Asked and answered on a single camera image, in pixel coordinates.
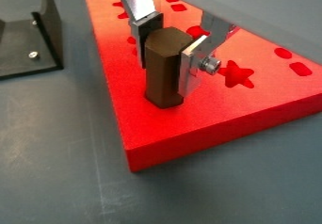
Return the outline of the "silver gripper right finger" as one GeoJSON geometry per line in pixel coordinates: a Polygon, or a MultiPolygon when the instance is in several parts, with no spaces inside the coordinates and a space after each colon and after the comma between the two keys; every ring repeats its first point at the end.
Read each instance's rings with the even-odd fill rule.
{"type": "Polygon", "coordinates": [[[235,25],[203,12],[200,28],[208,35],[200,35],[182,51],[179,94],[186,97],[199,85],[198,72],[214,75],[222,60],[214,56],[215,49],[224,43],[235,25]]]}

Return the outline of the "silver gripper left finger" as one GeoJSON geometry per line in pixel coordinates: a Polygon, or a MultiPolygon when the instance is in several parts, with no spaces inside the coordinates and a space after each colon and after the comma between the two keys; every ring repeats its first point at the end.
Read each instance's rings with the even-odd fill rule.
{"type": "Polygon", "coordinates": [[[131,33],[136,39],[139,64],[146,68],[144,42],[148,35],[163,28],[163,14],[156,11],[154,0],[120,0],[130,17],[131,33]]]}

